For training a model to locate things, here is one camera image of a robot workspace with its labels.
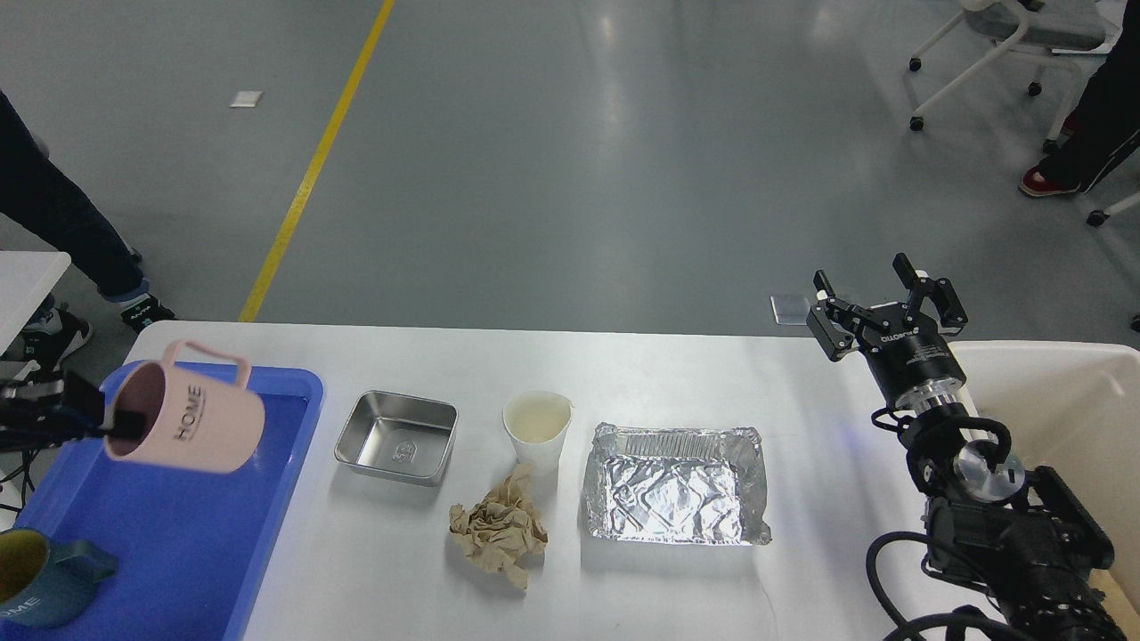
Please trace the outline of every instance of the robotic arm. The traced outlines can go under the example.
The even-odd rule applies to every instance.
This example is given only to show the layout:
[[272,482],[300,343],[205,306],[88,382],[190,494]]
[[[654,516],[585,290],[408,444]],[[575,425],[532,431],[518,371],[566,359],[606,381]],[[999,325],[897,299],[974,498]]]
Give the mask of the robotic arm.
[[[915,270],[902,253],[894,268],[906,302],[871,308],[837,298],[816,271],[807,324],[831,360],[858,350],[882,392],[886,407],[872,423],[897,435],[911,480],[927,496],[927,535],[912,538],[928,544],[925,571],[992,595],[1017,632],[979,611],[940,625],[956,622],[950,628],[958,625],[959,635],[964,627],[990,630],[992,639],[1123,641],[1102,595],[1088,585],[1091,568],[1113,563],[1112,542],[1054,470],[1026,470],[1011,452],[1009,430],[971,416],[959,399],[966,374],[943,335],[958,334],[968,319],[950,281]],[[922,313],[927,300],[937,320]],[[967,431],[988,438],[968,440]],[[873,553],[880,547],[872,545]],[[872,587],[901,630],[920,631],[906,625],[873,576]]]
[[116,412],[114,427],[105,428],[103,406],[103,392],[72,372],[35,383],[0,381],[0,452],[59,447],[106,435],[142,436],[145,419],[132,412]]

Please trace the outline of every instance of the person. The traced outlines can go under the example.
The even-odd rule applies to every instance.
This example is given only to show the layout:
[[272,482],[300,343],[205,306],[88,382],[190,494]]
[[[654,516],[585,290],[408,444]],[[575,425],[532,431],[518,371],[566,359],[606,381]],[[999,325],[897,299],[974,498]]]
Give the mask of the person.
[[[174,313],[150,294],[137,252],[128,248],[83,190],[48,160],[2,90],[0,213],[68,253],[99,294],[120,307],[123,323],[136,332],[174,318]],[[55,298],[48,295],[21,331],[23,358],[50,372],[90,336],[88,322],[67,311],[66,306],[56,306]]]
[[1088,192],[1140,146],[1140,0],[1127,0],[1121,34],[1089,79],[1062,132],[1068,140],[1021,178],[1029,197]]

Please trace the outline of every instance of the stainless steel container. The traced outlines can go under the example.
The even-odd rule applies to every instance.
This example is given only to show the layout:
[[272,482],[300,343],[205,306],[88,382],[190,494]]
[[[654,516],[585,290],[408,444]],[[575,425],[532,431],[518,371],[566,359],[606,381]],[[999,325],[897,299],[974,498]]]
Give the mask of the stainless steel container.
[[361,474],[437,486],[451,457],[456,419],[447,403],[369,391],[336,441],[336,460]]

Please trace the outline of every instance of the white table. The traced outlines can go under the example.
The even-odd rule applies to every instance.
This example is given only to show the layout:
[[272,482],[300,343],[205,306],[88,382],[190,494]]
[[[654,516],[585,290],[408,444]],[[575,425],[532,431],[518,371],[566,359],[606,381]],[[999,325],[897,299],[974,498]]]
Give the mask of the white table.
[[[811,339],[579,334],[162,322],[128,360],[192,338],[254,364],[317,373],[325,400],[245,639],[874,639],[893,626],[863,573],[868,544],[920,530],[923,498],[862,358],[831,364]],[[443,484],[364,477],[333,447],[368,390],[458,409]],[[526,594],[470,567],[447,511],[502,480],[513,452],[503,405],[527,389],[569,397],[575,417],[556,477],[536,485],[549,546]],[[584,461],[602,421],[755,425],[774,542],[710,549],[595,541],[579,524]],[[968,593],[926,578],[921,546],[883,555],[897,606],[919,616]]]
[[71,265],[63,252],[0,251],[0,350],[6,349]]

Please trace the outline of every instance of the crumpled brown paper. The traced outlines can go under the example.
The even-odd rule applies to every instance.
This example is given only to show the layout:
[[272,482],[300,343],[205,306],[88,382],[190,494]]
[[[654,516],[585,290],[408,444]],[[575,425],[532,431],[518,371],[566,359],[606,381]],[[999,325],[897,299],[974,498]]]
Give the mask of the crumpled brown paper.
[[547,542],[530,500],[530,465],[518,465],[470,511],[451,505],[448,517],[451,541],[472,565],[505,574],[511,585],[527,589],[527,570],[519,567],[519,557],[542,554]]

